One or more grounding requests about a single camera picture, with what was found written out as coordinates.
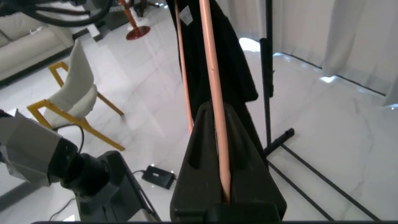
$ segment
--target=floor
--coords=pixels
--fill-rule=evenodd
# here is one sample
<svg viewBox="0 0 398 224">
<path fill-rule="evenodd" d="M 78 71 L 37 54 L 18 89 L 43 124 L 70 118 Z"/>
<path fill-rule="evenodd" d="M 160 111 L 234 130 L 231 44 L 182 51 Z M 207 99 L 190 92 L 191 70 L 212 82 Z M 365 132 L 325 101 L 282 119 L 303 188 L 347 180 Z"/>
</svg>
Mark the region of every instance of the floor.
<svg viewBox="0 0 398 224">
<path fill-rule="evenodd" d="M 132 171 L 154 164 L 178 175 L 189 134 L 177 39 L 168 9 L 153 10 L 147 17 L 151 31 L 135 41 L 124 39 L 127 26 L 99 42 L 82 37 L 99 91 L 125 112 L 121 118 L 97 101 L 87 120 L 126 147 L 122 154 Z M 262 93 L 258 46 L 250 41 L 242 44 Z M 382 96 L 336 77 L 322 78 L 319 69 L 289 56 L 275 54 L 274 68 L 272 137 L 294 128 L 296 135 L 286 143 L 288 147 L 382 220 L 398 220 L 398 110 L 381 108 Z M 57 89 L 50 72 L 43 69 L 0 89 L 0 105 L 4 110 L 19 108 L 32 117 L 26 106 Z M 248 107 L 265 145 L 262 97 Z M 77 128 L 60 133 L 79 145 Z M 109 150 L 114 149 L 86 133 L 83 152 L 98 156 Z M 370 220 L 283 149 L 273 152 L 269 160 L 334 219 Z M 284 220 L 326 220 L 278 174 L 273 170 L 271 174 L 288 204 Z M 139 174 L 136 178 L 161 219 L 170 220 L 174 184 L 165 190 Z M 1 212 L 1 223 L 48 220 L 72 197 L 59 184 L 39 189 Z M 75 203 L 54 217 L 65 219 L 79 220 Z"/>
</svg>

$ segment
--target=white chair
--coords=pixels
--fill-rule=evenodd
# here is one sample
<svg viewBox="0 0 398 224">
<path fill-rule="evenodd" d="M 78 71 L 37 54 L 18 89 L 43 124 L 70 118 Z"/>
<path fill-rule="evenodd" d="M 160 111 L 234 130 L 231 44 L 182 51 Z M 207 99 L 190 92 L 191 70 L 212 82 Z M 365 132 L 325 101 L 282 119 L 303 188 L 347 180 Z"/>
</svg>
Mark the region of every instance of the white chair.
<svg viewBox="0 0 398 224">
<path fill-rule="evenodd" d="M 57 72 L 58 68 L 63 68 L 68 72 L 65 83 Z M 37 121 L 52 129 L 69 123 L 78 124 L 89 133 L 123 151 L 124 148 L 121 145 L 92 128 L 85 118 L 93 110 L 97 97 L 120 116 L 124 113 L 97 91 L 97 87 L 94 85 L 93 72 L 80 40 L 76 40 L 70 54 L 69 68 L 64 62 L 57 62 L 49 66 L 49 69 L 61 89 L 47 100 L 41 100 L 27 107 Z M 39 109 L 43 107 L 46 107 L 46 109 L 44 114 L 41 114 Z"/>
</svg>

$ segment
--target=sofa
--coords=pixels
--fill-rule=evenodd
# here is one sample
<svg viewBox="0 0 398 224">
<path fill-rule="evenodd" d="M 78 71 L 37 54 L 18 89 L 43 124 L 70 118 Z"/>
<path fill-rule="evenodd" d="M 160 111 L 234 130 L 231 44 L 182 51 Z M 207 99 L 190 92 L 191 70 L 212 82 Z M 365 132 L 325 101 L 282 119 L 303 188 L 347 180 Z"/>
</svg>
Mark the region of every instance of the sofa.
<svg viewBox="0 0 398 224">
<path fill-rule="evenodd" d="M 69 29 L 17 13 L 0 17 L 0 81 L 73 46 Z"/>
</svg>

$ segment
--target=chair backrest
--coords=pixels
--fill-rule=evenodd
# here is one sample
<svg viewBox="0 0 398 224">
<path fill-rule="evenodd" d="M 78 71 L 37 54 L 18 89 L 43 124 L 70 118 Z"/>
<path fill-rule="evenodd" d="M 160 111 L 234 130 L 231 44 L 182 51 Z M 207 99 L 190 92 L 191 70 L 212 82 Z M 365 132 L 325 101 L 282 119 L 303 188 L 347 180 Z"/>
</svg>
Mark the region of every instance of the chair backrest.
<svg viewBox="0 0 398 224">
<path fill-rule="evenodd" d="M 61 89 L 49 98 L 63 111 L 69 111 L 94 84 L 94 75 L 87 61 L 80 39 L 77 39 L 69 58 L 69 71 Z"/>
</svg>

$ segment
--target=black power brick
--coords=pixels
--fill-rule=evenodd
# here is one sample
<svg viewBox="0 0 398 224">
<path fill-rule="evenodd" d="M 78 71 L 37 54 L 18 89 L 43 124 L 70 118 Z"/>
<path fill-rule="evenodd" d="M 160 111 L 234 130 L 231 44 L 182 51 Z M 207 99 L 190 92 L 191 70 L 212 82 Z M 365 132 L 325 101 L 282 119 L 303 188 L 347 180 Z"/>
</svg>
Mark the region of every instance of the black power brick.
<svg viewBox="0 0 398 224">
<path fill-rule="evenodd" d="M 166 170 L 148 166 L 148 168 L 144 171 L 142 178 L 152 184 L 158 185 L 159 187 L 163 187 L 168 190 L 170 189 L 173 180 L 175 180 L 175 175 Z"/>
</svg>

